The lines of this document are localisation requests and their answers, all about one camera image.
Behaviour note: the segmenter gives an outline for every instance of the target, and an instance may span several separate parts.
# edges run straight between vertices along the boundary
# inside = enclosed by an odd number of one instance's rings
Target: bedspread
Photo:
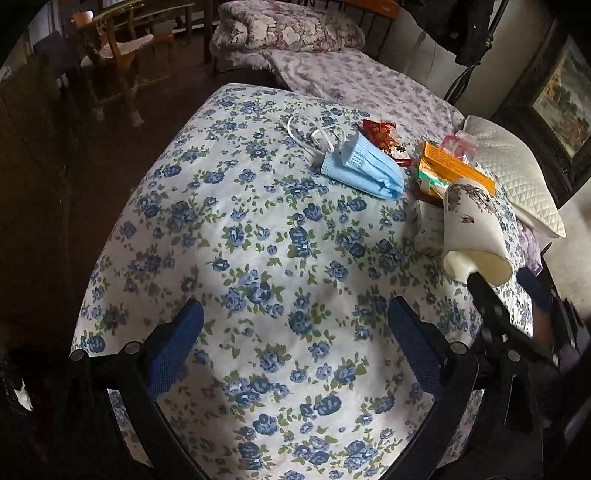
[[[464,117],[455,107],[359,50],[259,53],[292,91],[363,108],[396,122],[407,148],[425,140],[439,142],[463,125]]]
[[[470,344],[480,324],[466,287],[415,251],[413,198],[378,200],[322,177],[280,125],[296,112],[348,135],[370,117],[293,92],[220,88],[132,194],[80,309],[72,347],[105,355],[144,340],[190,297],[203,304],[199,341],[157,401],[211,478],[377,478],[433,402],[388,329],[389,300],[402,295],[449,340]],[[408,184],[414,175],[405,169]],[[502,188],[493,202],[517,269]],[[529,332],[515,277],[496,291]],[[142,458],[116,391],[111,400]]]

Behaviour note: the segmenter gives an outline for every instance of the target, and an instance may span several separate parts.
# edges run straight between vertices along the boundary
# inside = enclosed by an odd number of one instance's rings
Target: picture frame
[[[530,148],[557,207],[591,177],[591,61],[558,19],[491,120]]]

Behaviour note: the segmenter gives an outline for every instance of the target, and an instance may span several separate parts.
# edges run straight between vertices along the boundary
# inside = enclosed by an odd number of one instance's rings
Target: pillow
[[[527,145],[503,127],[478,116],[469,115],[463,130],[476,137],[476,161],[497,176],[515,216],[549,237],[565,237],[562,218]]]

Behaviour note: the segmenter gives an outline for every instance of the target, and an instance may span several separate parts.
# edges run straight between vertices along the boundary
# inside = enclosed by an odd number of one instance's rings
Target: floral paper cup
[[[443,199],[443,269],[466,283],[473,272],[498,287],[513,275],[503,232],[486,189],[477,181],[458,179]]]

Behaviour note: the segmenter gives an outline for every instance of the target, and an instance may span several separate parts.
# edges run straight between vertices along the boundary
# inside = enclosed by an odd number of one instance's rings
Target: red snack wrapper
[[[371,143],[387,153],[401,167],[413,163],[396,133],[396,124],[363,120],[363,133]]]

